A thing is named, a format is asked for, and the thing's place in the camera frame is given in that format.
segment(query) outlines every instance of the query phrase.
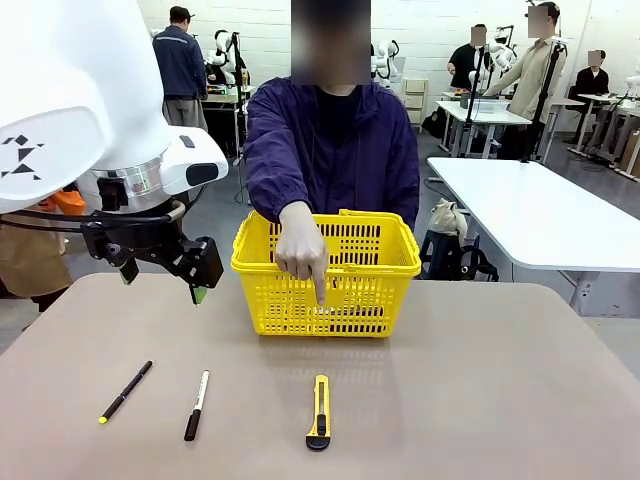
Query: hand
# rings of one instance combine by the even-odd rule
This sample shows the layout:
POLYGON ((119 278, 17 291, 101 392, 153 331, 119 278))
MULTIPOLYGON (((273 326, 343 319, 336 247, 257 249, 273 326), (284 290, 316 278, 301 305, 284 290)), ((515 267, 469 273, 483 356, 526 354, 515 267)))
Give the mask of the hand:
POLYGON ((325 300, 325 273, 329 268, 329 250, 304 202, 293 202, 280 212, 282 232, 276 245, 276 263, 283 272, 300 280, 313 277, 318 304, 325 300))

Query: purple jacket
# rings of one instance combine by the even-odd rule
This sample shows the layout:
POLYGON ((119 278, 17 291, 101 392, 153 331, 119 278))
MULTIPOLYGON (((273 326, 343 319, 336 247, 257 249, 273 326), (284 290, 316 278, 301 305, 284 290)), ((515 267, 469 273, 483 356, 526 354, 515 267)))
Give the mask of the purple jacket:
POLYGON ((275 78, 252 96, 245 145, 251 203, 272 222, 289 203, 314 213, 391 212, 413 229, 418 215, 418 145, 400 100, 375 83, 362 88, 342 149, 321 136, 315 87, 275 78))

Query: logo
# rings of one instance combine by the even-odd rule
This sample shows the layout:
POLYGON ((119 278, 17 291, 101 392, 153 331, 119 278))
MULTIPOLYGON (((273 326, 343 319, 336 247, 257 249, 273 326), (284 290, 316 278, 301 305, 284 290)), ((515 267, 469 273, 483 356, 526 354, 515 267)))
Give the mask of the logo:
POLYGON ((29 139, 24 135, 19 135, 18 137, 9 137, 4 142, 0 143, 0 147, 6 147, 10 144, 17 144, 18 148, 16 149, 16 155, 18 156, 18 166, 13 170, 0 171, 0 178, 4 178, 8 175, 18 175, 18 174, 30 174, 33 175, 34 180, 42 180, 38 175, 36 175, 35 170, 33 170, 29 165, 24 163, 24 160, 37 148, 44 147, 44 143, 38 143, 35 147, 25 146, 29 143, 29 139))

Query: yellow utility knife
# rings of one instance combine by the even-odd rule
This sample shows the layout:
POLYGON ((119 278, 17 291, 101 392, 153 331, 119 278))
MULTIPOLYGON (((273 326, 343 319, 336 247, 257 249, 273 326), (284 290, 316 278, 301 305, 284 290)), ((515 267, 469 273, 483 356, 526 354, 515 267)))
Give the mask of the yellow utility knife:
POLYGON ((313 426, 307 434, 307 448, 321 452, 331 441, 331 415, 329 411, 329 377, 316 375, 316 386, 313 389, 315 408, 313 426))

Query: navy jacket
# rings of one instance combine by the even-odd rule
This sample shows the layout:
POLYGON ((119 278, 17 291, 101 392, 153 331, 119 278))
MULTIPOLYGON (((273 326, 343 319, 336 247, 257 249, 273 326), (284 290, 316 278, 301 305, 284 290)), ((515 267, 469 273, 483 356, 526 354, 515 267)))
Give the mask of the navy jacket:
POLYGON ((362 87, 344 145, 323 137, 315 87, 276 78, 249 102, 245 145, 251 203, 272 222, 289 203, 314 213, 391 212, 412 229, 420 171, 416 135, 404 106, 376 83, 362 87))
POLYGON ((169 26, 153 39, 165 95, 193 96, 207 91, 200 45, 180 27, 169 26))

